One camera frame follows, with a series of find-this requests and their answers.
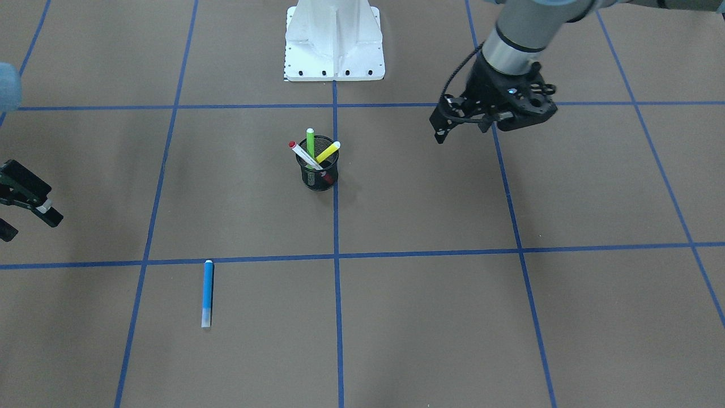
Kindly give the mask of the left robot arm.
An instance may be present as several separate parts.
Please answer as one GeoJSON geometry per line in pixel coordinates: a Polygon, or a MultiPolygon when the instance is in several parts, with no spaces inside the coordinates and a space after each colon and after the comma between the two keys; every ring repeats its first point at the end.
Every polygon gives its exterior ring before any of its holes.
{"type": "Polygon", "coordinates": [[[462,65],[473,62],[459,96],[442,90],[430,115],[434,137],[443,143],[455,127],[474,124],[515,131],[543,124],[557,113],[557,88],[542,77],[539,57],[566,24],[615,1],[503,1],[494,28],[462,65]]]}

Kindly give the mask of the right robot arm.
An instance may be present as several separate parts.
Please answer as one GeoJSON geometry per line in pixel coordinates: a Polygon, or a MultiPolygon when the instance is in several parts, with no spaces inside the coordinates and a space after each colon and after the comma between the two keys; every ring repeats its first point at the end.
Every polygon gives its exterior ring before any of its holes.
{"type": "MultiPolygon", "coordinates": [[[[22,103],[22,83],[19,70],[10,63],[1,63],[1,111],[17,111],[22,103]]],[[[1,165],[1,204],[21,207],[32,212],[51,228],[58,227],[64,217],[48,197],[52,188],[16,160],[1,165]]]]}

